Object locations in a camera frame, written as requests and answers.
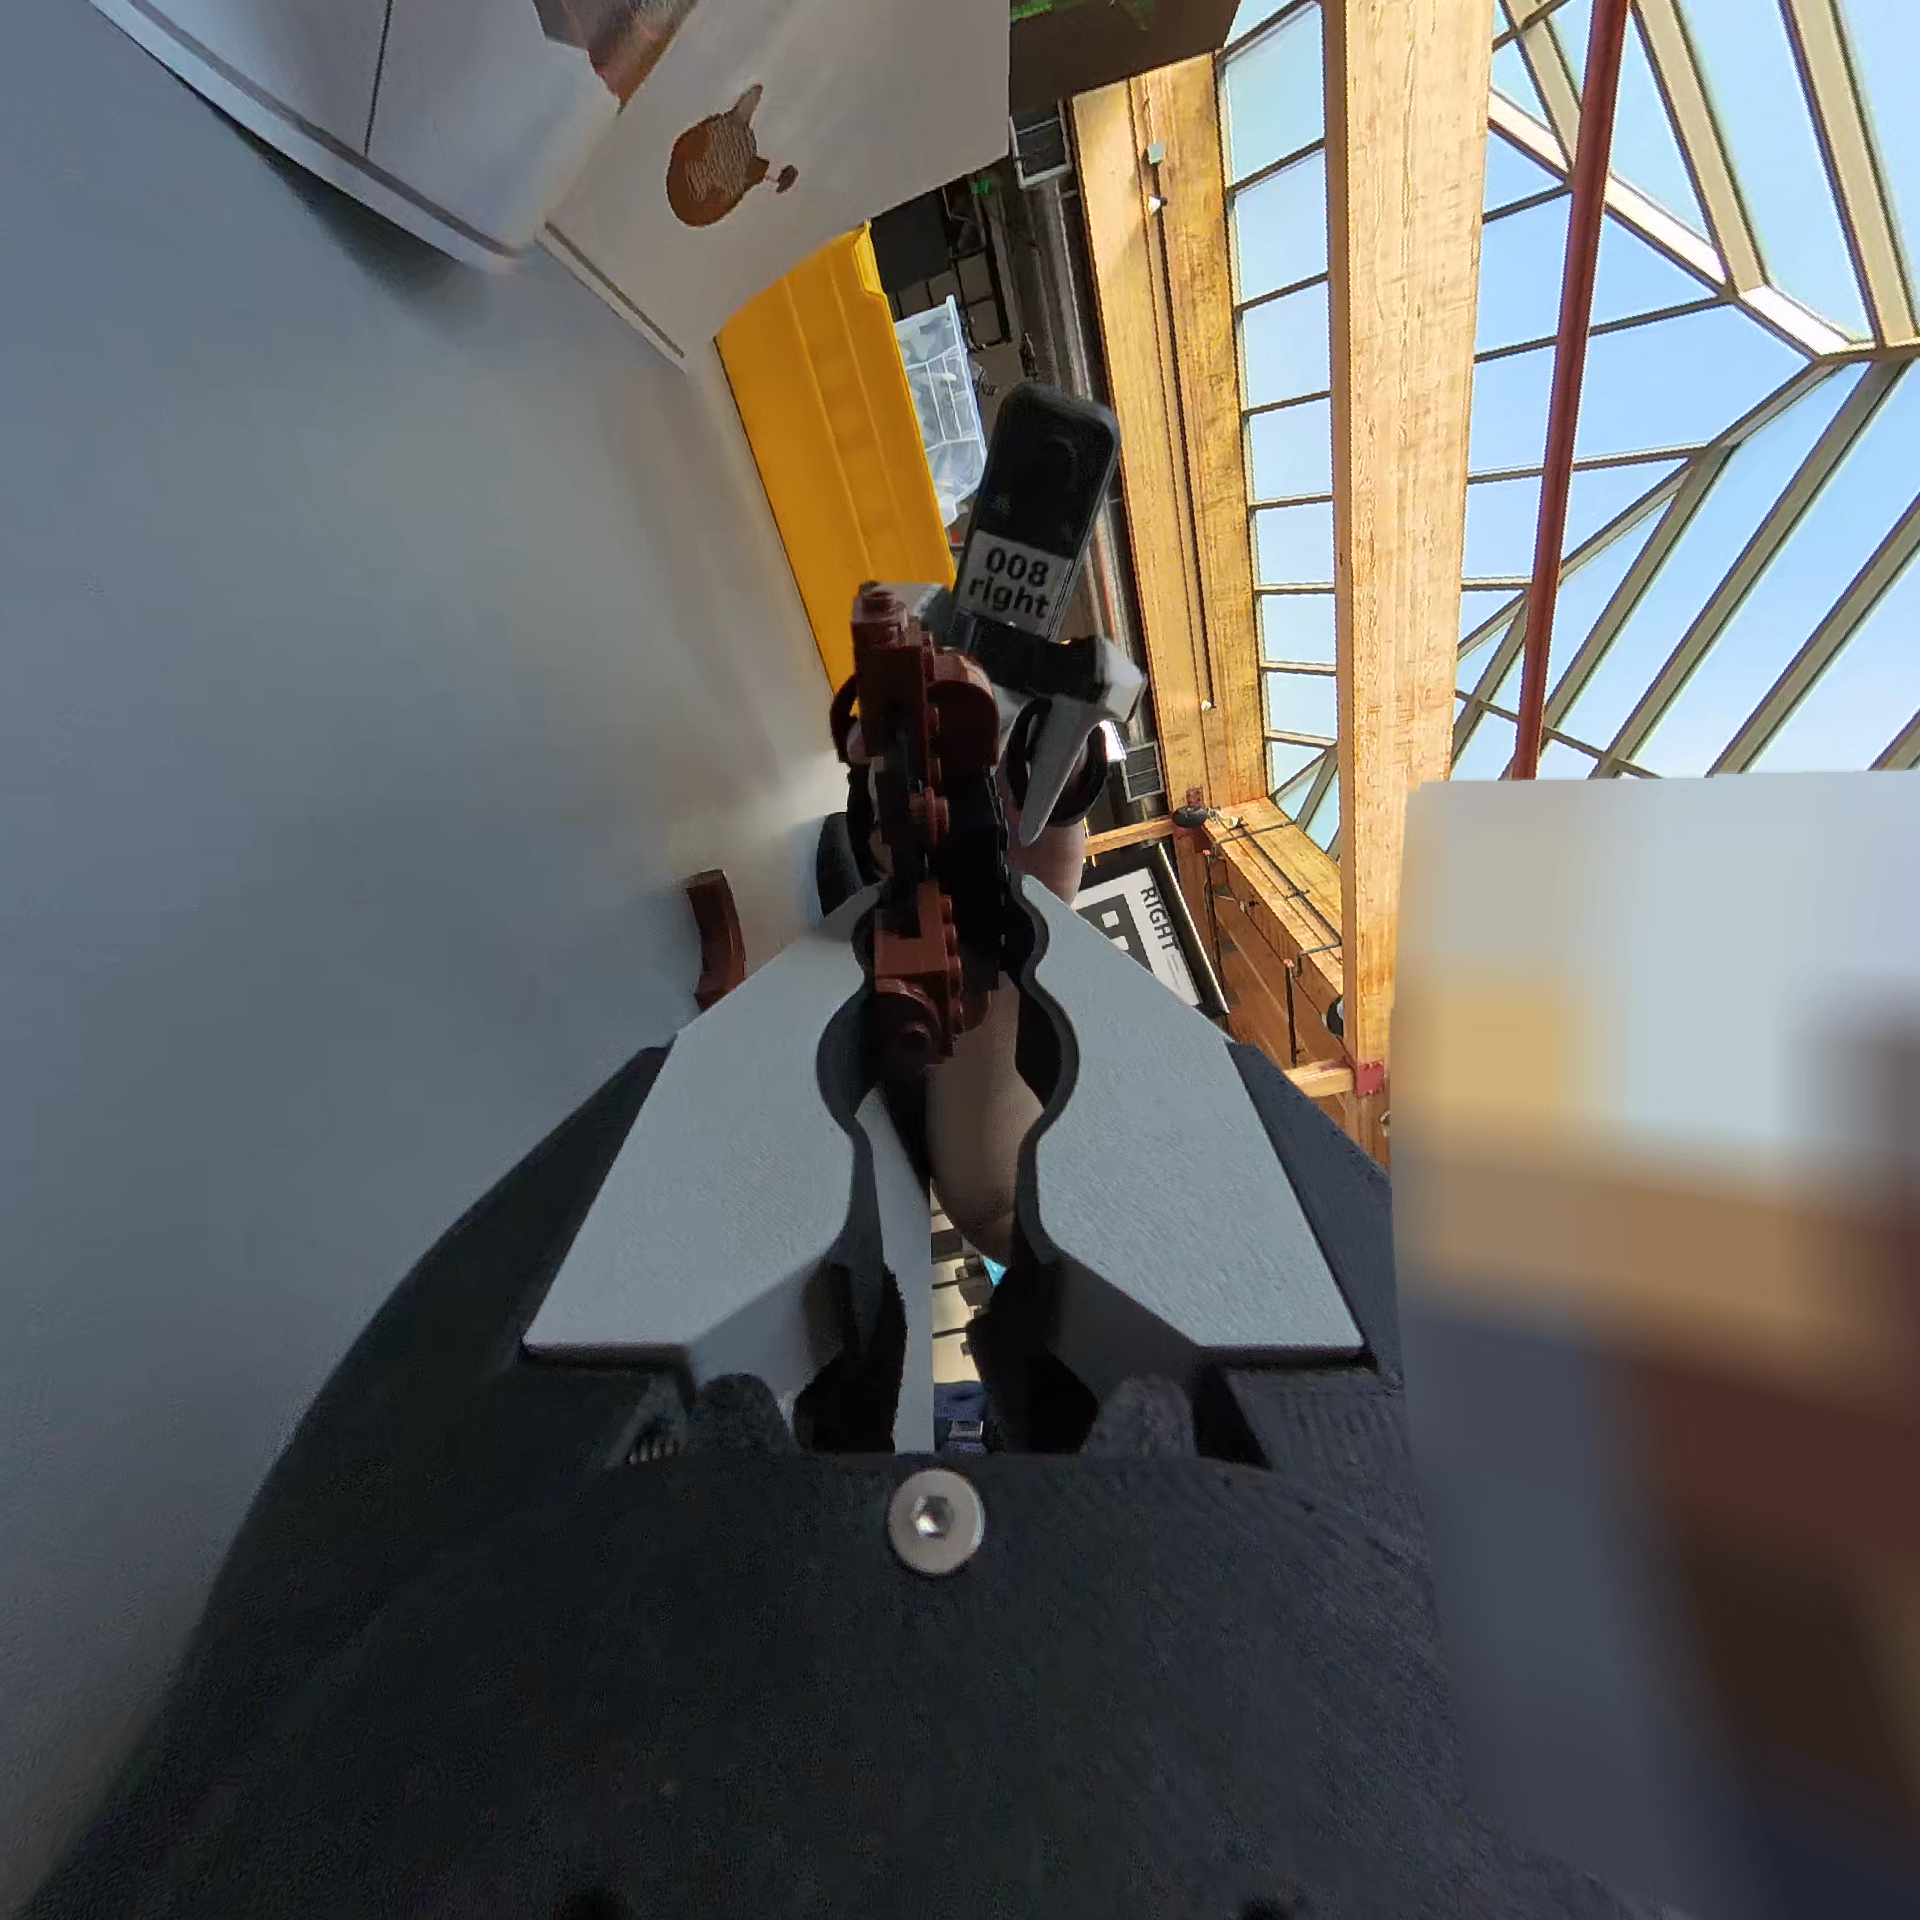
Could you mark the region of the black and white marker sign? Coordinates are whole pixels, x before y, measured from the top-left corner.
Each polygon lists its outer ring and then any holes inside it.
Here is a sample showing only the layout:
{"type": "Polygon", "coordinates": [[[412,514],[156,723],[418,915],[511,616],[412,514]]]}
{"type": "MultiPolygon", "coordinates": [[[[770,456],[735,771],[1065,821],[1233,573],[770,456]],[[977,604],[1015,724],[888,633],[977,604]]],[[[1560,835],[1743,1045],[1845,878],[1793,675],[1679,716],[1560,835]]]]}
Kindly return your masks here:
{"type": "Polygon", "coordinates": [[[1215,1024],[1230,1016],[1227,994],[1163,842],[1092,855],[1076,913],[1191,1012],[1215,1024]]]}

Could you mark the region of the yellow plastic bin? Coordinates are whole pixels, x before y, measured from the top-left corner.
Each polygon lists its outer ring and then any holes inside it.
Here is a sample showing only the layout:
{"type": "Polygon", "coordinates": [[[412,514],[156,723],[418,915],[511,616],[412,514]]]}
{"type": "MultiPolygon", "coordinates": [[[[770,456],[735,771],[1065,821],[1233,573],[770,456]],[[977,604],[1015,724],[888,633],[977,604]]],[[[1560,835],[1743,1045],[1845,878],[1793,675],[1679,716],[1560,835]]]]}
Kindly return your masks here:
{"type": "Polygon", "coordinates": [[[953,584],[946,520],[869,227],[813,252],[718,350],[758,476],[838,689],[864,584],[953,584]]]}

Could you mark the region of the wooden wall frame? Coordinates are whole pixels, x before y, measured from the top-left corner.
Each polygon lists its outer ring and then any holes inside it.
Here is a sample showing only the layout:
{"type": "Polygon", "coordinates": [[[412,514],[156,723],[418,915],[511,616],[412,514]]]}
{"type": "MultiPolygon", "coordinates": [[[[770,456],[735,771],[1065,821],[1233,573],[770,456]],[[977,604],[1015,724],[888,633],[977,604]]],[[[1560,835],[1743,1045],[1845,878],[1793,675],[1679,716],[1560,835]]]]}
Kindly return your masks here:
{"type": "Polygon", "coordinates": [[[1170,800],[1269,802],[1215,58],[1069,103],[1170,800]]]}

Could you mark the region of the small brown curved brick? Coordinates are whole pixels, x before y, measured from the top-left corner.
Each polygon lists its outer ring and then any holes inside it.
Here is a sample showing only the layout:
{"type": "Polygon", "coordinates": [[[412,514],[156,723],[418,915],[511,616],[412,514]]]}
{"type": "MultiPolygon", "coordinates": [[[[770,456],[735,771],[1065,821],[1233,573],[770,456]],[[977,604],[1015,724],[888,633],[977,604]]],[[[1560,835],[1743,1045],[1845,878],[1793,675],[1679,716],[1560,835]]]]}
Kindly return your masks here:
{"type": "Polygon", "coordinates": [[[684,883],[699,930],[695,1004],[707,1013],[747,982],[747,940],[739,922],[733,883],[723,870],[704,870],[684,883]]]}

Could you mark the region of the clear plastic storage box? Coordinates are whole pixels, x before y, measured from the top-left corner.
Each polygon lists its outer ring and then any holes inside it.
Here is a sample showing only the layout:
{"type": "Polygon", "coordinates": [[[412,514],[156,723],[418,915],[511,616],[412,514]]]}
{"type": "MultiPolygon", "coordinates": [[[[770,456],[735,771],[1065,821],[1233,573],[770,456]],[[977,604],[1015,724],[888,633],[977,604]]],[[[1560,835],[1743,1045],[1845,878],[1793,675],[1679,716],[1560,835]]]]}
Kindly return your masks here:
{"type": "Polygon", "coordinates": [[[944,528],[957,525],[989,465],[972,349],[957,299],[896,322],[896,346],[917,410],[928,476],[944,528]]]}

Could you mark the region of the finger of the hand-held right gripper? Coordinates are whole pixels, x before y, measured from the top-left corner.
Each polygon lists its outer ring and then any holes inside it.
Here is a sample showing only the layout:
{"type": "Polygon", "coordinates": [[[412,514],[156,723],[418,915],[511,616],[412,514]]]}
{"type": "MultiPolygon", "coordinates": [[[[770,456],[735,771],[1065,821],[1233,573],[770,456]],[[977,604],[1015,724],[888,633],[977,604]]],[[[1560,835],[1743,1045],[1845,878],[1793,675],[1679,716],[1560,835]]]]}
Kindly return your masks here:
{"type": "MultiPolygon", "coordinates": [[[[942,796],[944,807],[953,807],[950,794],[963,780],[963,659],[944,648],[953,612],[950,592],[934,584],[866,584],[857,588],[853,616],[861,612],[861,599],[869,592],[900,599],[904,620],[925,636],[928,751],[917,779],[930,794],[942,796]]],[[[830,736],[848,767],[848,790],[861,796],[848,802],[848,814],[857,814],[858,804],[869,818],[881,818],[882,758],[857,758],[857,751],[864,751],[853,742],[858,715],[858,676],[852,672],[834,689],[830,736]]]]}
{"type": "Polygon", "coordinates": [[[1107,723],[1067,695],[1035,699],[1020,715],[1020,842],[1080,826],[1107,780],[1107,723]]]}

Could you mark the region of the glass skylight window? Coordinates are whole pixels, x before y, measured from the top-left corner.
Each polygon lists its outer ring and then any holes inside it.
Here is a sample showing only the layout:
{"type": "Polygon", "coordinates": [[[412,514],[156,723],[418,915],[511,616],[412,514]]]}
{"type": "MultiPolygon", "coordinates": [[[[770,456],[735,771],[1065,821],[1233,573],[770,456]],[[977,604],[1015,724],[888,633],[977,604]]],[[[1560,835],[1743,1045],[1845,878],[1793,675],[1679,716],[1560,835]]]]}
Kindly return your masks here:
{"type": "MultiPolygon", "coordinates": [[[[1217,62],[1271,800],[1337,854],[1324,4],[1217,62]]],[[[1634,4],[1544,779],[1917,767],[1917,6],[1634,4]]]]}

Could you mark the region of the large wooden roof beam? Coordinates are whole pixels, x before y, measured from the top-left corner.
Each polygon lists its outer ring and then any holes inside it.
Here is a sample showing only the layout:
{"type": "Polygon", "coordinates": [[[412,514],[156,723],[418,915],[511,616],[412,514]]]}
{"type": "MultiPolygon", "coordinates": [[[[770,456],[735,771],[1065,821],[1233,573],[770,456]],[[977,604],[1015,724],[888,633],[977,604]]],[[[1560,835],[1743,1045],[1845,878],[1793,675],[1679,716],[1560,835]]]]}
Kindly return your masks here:
{"type": "Polygon", "coordinates": [[[1406,800],[1452,764],[1491,62],[1484,4],[1324,6],[1344,1045],[1381,1163],[1406,800]]]}

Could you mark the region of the person's right hand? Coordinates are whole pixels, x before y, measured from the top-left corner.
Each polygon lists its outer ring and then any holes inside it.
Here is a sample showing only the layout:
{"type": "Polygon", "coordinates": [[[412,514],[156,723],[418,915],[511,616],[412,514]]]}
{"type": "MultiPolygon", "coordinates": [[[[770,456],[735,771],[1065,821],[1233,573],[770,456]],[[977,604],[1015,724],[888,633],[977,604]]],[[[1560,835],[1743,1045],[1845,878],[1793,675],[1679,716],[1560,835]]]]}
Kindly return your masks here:
{"type": "Polygon", "coordinates": [[[1020,1149],[1044,1096],[1020,1072],[1023,997],[1003,978],[985,1018],[925,1077],[928,1184],[946,1220],[997,1268],[1011,1262],[1020,1149]]]}

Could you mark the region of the brown and black brick model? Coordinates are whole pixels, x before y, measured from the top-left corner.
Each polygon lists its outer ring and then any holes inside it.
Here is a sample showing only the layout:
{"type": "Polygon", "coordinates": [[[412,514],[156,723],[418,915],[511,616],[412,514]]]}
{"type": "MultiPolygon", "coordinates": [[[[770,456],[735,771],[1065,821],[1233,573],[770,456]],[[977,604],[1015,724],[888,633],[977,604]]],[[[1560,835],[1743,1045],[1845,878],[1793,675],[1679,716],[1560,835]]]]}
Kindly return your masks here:
{"type": "Polygon", "coordinates": [[[925,636],[900,599],[869,592],[852,640],[861,710],[853,742],[864,746],[857,758],[882,758],[881,818],[845,807],[853,870],[878,891],[857,952],[869,978],[869,1055],[886,1081],[906,1084],[953,1057],[989,1012],[1007,969],[1000,715],[985,668],[944,644],[963,659],[963,780],[944,807],[917,779],[928,751],[925,636]]]}

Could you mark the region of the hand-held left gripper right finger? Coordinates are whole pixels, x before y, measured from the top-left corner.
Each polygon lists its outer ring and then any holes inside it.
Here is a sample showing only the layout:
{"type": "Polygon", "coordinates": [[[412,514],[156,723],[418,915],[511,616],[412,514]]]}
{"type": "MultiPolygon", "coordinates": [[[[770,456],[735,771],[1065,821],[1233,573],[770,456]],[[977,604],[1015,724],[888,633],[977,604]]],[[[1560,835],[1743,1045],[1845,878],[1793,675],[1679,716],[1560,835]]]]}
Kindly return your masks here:
{"type": "Polygon", "coordinates": [[[983,1314],[983,1377],[1032,1403],[1061,1369],[1124,1381],[1348,1361],[1365,1338],[1233,1045],[1061,899],[1011,893],[1028,934],[1015,1260],[983,1314]]]}

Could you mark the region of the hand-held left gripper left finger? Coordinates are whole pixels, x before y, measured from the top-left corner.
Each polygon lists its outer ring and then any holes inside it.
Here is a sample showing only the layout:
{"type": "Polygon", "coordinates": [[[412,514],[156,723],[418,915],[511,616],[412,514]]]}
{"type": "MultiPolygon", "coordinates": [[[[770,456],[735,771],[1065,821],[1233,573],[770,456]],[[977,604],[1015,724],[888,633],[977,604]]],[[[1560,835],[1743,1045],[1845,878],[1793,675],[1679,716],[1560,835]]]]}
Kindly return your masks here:
{"type": "Polygon", "coordinates": [[[866,1061],[864,887],[699,1013],[619,1148],[528,1335],[531,1357],[755,1374],[798,1402],[878,1369],[904,1426],[904,1145],[866,1061]]]}

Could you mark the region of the red metal pipe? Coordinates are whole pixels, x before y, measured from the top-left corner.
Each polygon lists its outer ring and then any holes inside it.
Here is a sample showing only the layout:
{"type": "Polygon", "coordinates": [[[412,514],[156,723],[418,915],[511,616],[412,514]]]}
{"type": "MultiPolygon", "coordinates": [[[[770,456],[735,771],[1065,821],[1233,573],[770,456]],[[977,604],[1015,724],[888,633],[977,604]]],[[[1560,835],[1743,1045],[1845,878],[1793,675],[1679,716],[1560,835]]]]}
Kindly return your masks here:
{"type": "Polygon", "coordinates": [[[1548,656],[1566,558],[1576,431],[1592,339],[1598,255],[1603,246],[1604,185],[1610,180],[1630,12],[1630,4],[1595,4],[1592,14],[1571,168],[1571,219],[1562,259],[1535,565],[1524,608],[1524,680],[1517,711],[1517,750],[1505,771],[1508,780],[1533,780],[1544,751],[1548,656]]]}

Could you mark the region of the white building instruction booklet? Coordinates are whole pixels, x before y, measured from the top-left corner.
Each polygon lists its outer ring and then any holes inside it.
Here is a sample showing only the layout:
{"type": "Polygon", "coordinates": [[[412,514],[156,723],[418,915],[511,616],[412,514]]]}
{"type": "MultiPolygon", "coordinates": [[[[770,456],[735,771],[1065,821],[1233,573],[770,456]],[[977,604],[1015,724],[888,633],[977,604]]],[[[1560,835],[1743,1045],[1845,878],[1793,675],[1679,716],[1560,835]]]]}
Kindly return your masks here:
{"type": "Polygon", "coordinates": [[[1007,4],[100,4],[453,259],[549,248],[682,365],[830,240],[1007,153],[1007,4]]]}

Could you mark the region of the wooden railing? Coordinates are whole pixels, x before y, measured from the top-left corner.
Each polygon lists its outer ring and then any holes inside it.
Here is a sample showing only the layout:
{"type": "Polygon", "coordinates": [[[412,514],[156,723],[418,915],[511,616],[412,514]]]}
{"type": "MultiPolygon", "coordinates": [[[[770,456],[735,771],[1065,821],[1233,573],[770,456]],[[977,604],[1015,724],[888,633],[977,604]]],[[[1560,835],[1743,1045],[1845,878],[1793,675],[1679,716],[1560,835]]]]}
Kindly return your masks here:
{"type": "Polygon", "coordinates": [[[1186,786],[1175,845],[1227,994],[1227,1026],[1258,1045],[1377,1163],[1392,1163],[1385,1068],[1345,1038],[1337,867],[1277,802],[1209,804],[1186,786]]]}

